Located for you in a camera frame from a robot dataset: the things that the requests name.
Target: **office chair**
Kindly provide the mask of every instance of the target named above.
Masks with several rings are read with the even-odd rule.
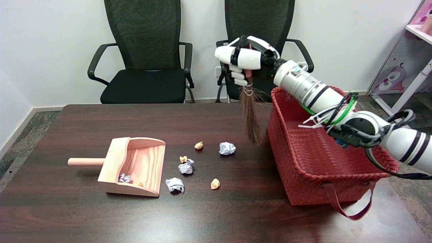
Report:
[[[107,86],[101,102],[183,103],[188,89],[195,103],[192,44],[179,42],[180,0],[105,0],[105,10],[116,43],[101,45],[87,71],[90,79]],[[184,69],[179,45],[185,46]],[[107,82],[95,76],[95,69],[110,46],[118,46],[126,69]]]
[[[216,47],[230,43],[242,35],[253,35],[267,41],[282,54],[285,42],[294,42],[302,52],[308,65],[308,72],[314,64],[308,50],[300,40],[287,39],[294,14],[294,0],[225,0],[225,22],[228,40],[216,42]],[[226,85],[228,103],[238,100],[240,86],[227,74],[228,66],[221,63],[222,74],[217,84],[219,90],[216,103],[220,103],[220,92]],[[263,101],[271,102],[270,92],[276,87],[267,68],[252,72],[254,88],[261,90]]]

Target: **chair backrest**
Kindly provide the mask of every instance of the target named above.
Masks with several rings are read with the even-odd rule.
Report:
[[[253,35],[282,54],[291,27],[294,0],[225,0],[228,41]]]
[[[105,0],[127,69],[180,68],[180,0]]]

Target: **white wall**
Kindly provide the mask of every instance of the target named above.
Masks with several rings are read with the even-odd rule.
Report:
[[[303,41],[314,75],[343,90],[365,91],[421,0],[298,0],[290,38]],[[100,44],[114,41],[103,0],[2,0],[5,73],[35,107],[98,103],[104,85],[89,80]],[[182,0],[181,41],[192,42],[198,99],[216,97],[215,42],[225,39],[223,0]],[[301,61],[287,46],[285,58]],[[116,47],[96,74],[111,80],[124,68]]]
[[[0,68],[0,149],[5,146],[31,110],[32,106],[27,99]]]

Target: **chair armrest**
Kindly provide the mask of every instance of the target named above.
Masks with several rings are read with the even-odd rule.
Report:
[[[179,45],[184,45],[184,76],[189,82],[189,88],[193,89],[195,87],[191,76],[191,66],[192,66],[192,43],[179,42]]]
[[[228,43],[228,40],[223,40],[223,41],[216,42],[216,47],[223,46],[224,43]],[[226,71],[227,71],[226,66],[227,65],[225,65],[223,63],[220,63],[221,74],[219,76],[219,79],[217,80],[217,85],[219,85],[219,86],[222,85],[222,80],[226,76]]]
[[[103,44],[101,46],[99,46],[98,50],[96,50],[95,55],[92,58],[92,61],[90,62],[90,66],[87,70],[87,75],[89,76],[89,79],[91,80],[95,80],[98,82],[103,83],[104,85],[108,85],[109,83],[101,78],[95,77],[95,70],[96,70],[96,66],[98,65],[99,60],[101,59],[102,54],[104,53],[105,49],[108,46],[115,46],[117,45],[116,43],[111,43],[111,44]]]
[[[303,57],[306,60],[306,63],[308,64],[308,72],[311,73],[314,71],[314,62],[312,61],[311,56],[309,55],[308,50],[306,49],[305,45],[303,45],[303,42],[296,39],[286,39],[287,42],[294,42],[297,47],[300,49],[300,51],[303,54]]]

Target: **gray carpet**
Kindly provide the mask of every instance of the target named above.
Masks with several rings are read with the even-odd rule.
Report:
[[[399,97],[400,95],[381,96],[390,106]],[[359,110],[368,110],[383,118],[388,117],[371,97],[360,96],[358,101],[357,108]],[[432,134],[432,94],[416,94],[407,102],[404,109],[412,109],[416,113],[416,120],[410,124],[411,128]],[[59,112],[36,113],[12,147],[1,158],[0,177],[2,179],[0,180],[0,193],[24,163],[58,114]],[[401,166],[402,173],[414,171],[416,170],[409,166]],[[430,198],[432,196],[432,182],[403,180],[394,177],[389,178],[389,181],[424,234],[432,242],[432,200]]]

